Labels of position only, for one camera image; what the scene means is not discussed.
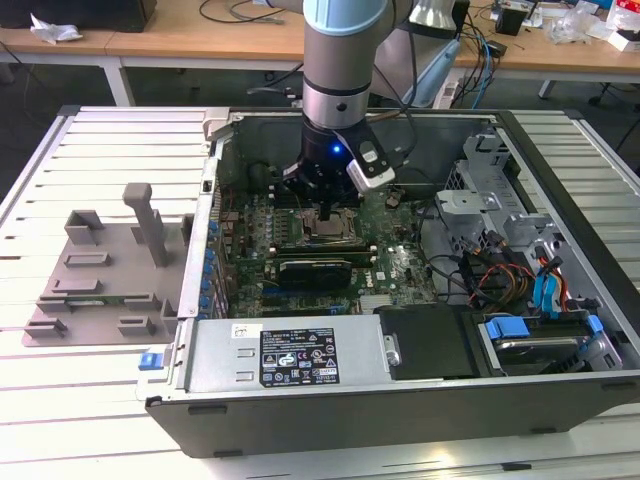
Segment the warning label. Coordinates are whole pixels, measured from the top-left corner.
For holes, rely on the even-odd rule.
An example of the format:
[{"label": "warning label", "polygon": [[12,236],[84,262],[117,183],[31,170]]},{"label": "warning label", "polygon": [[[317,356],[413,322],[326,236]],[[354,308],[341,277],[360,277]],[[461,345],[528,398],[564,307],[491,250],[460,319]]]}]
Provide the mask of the warning label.
[{"label": "warning label", "polygon": [[333,328],[260,332],[260,360],[264,387],[340,383]]}]

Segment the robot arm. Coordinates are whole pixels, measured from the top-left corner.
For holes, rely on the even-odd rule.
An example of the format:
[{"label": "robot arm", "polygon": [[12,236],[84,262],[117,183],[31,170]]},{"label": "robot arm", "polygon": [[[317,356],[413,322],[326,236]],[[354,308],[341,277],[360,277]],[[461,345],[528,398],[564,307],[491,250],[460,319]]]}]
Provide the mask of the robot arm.
[{"label": "robot arm", "polygon": [[[402,159],[393,158],[395,152],[390,157],[384,151],[365,118],[373,66],[376,63],[383,71],[393,67],[396,57],[401,56],[399,46],[394,43],[400,44],[400,48],[408,47],[409,33],[429,38],[445,30],[453,38],[452,20],[446,25],[439,22],[435,28],[407,22],[410,16],[423,23],[433,23],[434,18],[450,19],[453,0],[258,0],[257,3],[302,12],[305,16],[302,148],[296,164],[285,171],[284,183],[296,195],[319,205],[320,217],[328,218],[336,203],[395,178],[393,167],[401,164]],[[401,24],[419,25],[426,30],[396,31]],[[385,45],[387,37],[393,43]],[[442,50],[442,45],[429,46],[428,50],[432,54]],[[411,73],[411,61],[402,69],[395,68],[391,75],[392,85],[400,86],[402,92],[412,86],[412,75],[401,74],[407,69]],[[391,96],[385,88],[376,85],[376,91]]]}]

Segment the desk leg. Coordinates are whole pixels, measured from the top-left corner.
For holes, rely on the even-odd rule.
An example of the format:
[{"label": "desk leg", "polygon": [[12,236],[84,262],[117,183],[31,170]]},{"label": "desk leg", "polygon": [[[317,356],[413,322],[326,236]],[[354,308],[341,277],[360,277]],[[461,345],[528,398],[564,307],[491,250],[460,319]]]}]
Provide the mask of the desk leg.
[{"label": "desk leg", "polygon": [[111,94],[118,107],[135,107],[136,102],[131,93],[127,72],[120,63],[120,59],[116,57],[105,58],[106,62],[102,65],[104,74],[107,76]]},{"label": "desk leg", "polygon": [[464,68],[452,68],[447,75],[447,79],[440,87],[440,91],[436,95],[436,99],[433,101],[433,108],[436,110],[448,110],[451,108],[453,98],[456,95],[456,90],[460,81],[464,79]]},{"label": "desk leg", "polygon": [[4,85],[9,85],[13,83],[15,78],[13,77],[13,73],[9,68],[8,63],[0,63],[0,83]]},{"label": "desk leg", "polygon": [[555,84],[555,80],[545,80],[545,82],[542,84],[542,88],[538,92],[538,96],[543,100],[549,98],[549,95],[551,95],[551,90],[553,90]]}]

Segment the white tissue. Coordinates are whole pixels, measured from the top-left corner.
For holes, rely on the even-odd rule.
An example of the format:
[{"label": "white tissue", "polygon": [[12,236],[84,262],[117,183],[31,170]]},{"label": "white tissue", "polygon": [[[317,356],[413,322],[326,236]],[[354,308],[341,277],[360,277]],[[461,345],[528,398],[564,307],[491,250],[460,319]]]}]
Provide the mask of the white tissue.
[{"label": "white tissue", "polygon": [[33,23],[31,33],[51,45],[55,45],[57,42],[68,42],[69,40],[82,38],[75,25],[53,25],[38,20],[33,14],[31,15],[31,22]]}]

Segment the workbench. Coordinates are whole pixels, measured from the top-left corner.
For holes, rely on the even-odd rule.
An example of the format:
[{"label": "workbench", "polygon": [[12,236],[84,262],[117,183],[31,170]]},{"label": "workbench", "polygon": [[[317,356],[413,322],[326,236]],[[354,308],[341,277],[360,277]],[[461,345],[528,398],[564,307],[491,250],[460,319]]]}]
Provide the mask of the workbench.
[{"label": "workbench", "polygon": [[[149,182],[165,223],[194,212],[208,155],[204,114],[204,108],[68,110],[0,205],[0,478],[586,480],[640,473],[640,404],[562,434],[194,460],[145,412],[137,365],[148,345],[23,347],[22,331],[10,327],[30,318],[66,242],[71,210],[131,222],[124,186]],[[227,114],[217,110],[220,125]],[[637,275],[627,270],[640,264],[637,178],[583,120],[562,112],[515,114],[609,248],[629,247],[615,255]],[[151,382],[166,375],[148,374]]]},{"label": "workbench", "polygon": [[[207,14],[227,18],[225,0],[214,0]],[[135,105],[125,67],[205,68],[231,70],[290,70],[304,55],[304,19],[285,12],[285,25],[219,24],[200,16],[201,0],[158,0],[156,12],[143,33],[82,31],[82,40],[56,46],[37,39],[28,30],[0,29],[2,40],[21,61],[33,64],[88,65],[101,67],[115,104]],[[486,0],[473,2],[471,14]],[[248,14],[265,7],[243,7]],[[476,25],[491,40],[507,45],[496,75],[500,78],[541,81],[640,82],[640,55],[621,53],[606,42],[591,45],[553,45],[542,30],[521,30],[517,37],[492,33],[493,22],[478,15]],[[449,82],[470,72],[477,60],[475,47],[463,40],[456,68]],[[0,50],[0,62],[14,62]],[[551,84],[541,92],[545,96]],[[446,98],[437,107],[447,108]]]}]

